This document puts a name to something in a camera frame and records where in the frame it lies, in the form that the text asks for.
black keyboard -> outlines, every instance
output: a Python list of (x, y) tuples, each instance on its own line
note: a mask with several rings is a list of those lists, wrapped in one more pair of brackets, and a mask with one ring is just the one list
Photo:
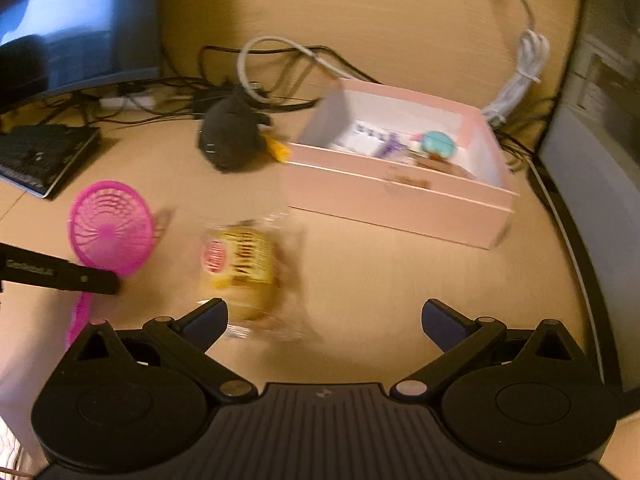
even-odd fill
[(100, 132), (91, 126), (16, 126), (0, 136), (0, 178), (38, 197), (53, 198), (99, 146)]

wooden desk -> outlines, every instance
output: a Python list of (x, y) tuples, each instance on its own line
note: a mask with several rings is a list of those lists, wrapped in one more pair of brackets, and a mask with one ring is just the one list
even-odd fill
[(24, 195), (24, 191), (20, 188), (0, 182), (0, 220), (20, 200), (22, 195)]
[[(279, 116), (276, 126), (295, 135), (306, 118), (305, 113)], [(150, 260), (127, 278), (123, 292), (95, 298), (94, 317), (106, 317), (116, 328), (137, 328), (158, 315), (180, 317), (200, 299), (194, 284), (204, 225), (286, 208), (277, 164), (265, 160), (250, 171), (222, 175), (197, 151), (197, 127), (177, 121), (104, 128), (104, 153), (55, 201), (23, 195), (1, 219), (0, 240), (73, 260), (66, 216), (75, 196), (97, 180), (126, 182), (155, 214), (171, 219)], [(309, 338), (290, 344), (223, 339), (209, 354), (258, 386), (380, 381), (389, 387), (440, 353), (420, 328), (427, 298), (439, 298), (471, 318), (495, 316), (512, 328), (558, 318), (584, 345), (586, 313), (568, 257), (524, 175), (517, 180), (521, 197), (513, 225), (491, 251), (290, 210), (300, 234), (296, 256)], [(0, 204), (18, 194), (0, 184)], [(0, 414), (40, 459), (30, 409), (63, 354), (77, 296), (7, 283), (0, 298)], [(640, 465), (607, 457), (629, 449), (638, 434), (640, 426), (626, 426), (605, 456), (605, 465), (623, 480), (638, 478)]]

yellow tag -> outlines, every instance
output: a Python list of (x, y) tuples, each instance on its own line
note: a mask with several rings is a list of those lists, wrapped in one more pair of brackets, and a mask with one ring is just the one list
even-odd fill
[(274, 139), (269, 134), (263, 132), (261, 132), (260, 134), (266, 141), (267, 151), (273, 158), (275, 158), (278, 162), (287, 162), (289, 160), (291, 150), (284, 143)]

computer monitor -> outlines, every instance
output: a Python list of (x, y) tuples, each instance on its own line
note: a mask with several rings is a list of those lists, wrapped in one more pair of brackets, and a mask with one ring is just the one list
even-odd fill
[(0, 0), (0, 113), (160, 71), (158, 0)]
[(640, 410), (640, 0), (584, 0), (530, 181), (567, 240), (618, 417)]

snack package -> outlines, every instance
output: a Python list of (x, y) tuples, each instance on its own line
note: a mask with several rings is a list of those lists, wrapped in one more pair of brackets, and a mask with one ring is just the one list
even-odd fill
[(297, 339), (300, 312), (286, 258), (284, 215), (207, 227), (200, 255), (199, 303), (222, 298), (230, 336)]

